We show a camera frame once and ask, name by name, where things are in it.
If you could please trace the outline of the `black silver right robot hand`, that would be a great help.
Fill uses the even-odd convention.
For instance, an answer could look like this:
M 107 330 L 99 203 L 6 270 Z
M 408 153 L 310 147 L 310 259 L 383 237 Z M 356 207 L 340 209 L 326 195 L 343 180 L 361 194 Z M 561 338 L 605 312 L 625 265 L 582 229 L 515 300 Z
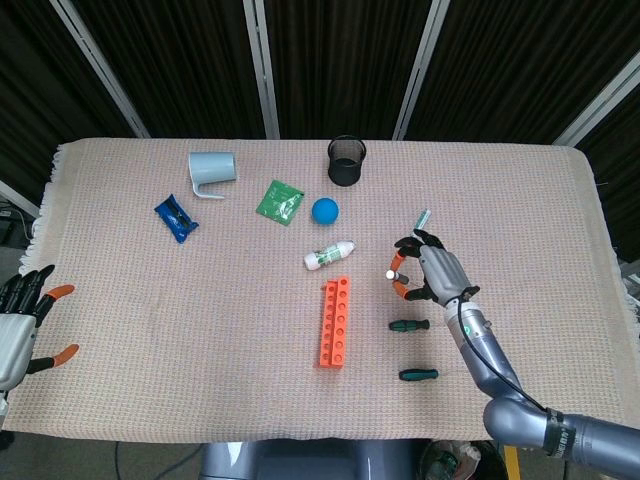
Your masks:
M 409 290 L 397 280 L 393 281 L 396 293 L 407 301 L 432 300 L 445 307 L 451 300 L 461 297 L 468 301 L 480 290 L 472 285 L 457 257 L 445 249 L 438 237 L 414 229 L 413 235 L 398 240 L 394 247 L 396 255 L 391 270 L 397 268 L 409 257 L 419 261 L 423 271 L 423 286 Z

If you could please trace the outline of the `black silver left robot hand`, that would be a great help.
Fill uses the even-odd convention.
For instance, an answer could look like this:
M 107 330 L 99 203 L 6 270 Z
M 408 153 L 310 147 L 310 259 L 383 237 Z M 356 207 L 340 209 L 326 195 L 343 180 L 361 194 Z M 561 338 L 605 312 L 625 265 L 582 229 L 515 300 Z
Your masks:
M 34 358 L 33 349 L 38 331 L 53 305 L 71 294 L 75 287 L 61 285 L 42 293 L 47 278 L 55 270 L 48 265 L 41 270 L 16 274 L 1 284 L 1 399 L 27 375 L 59 367 L 79 350 L 71 344 L 62 352 Z

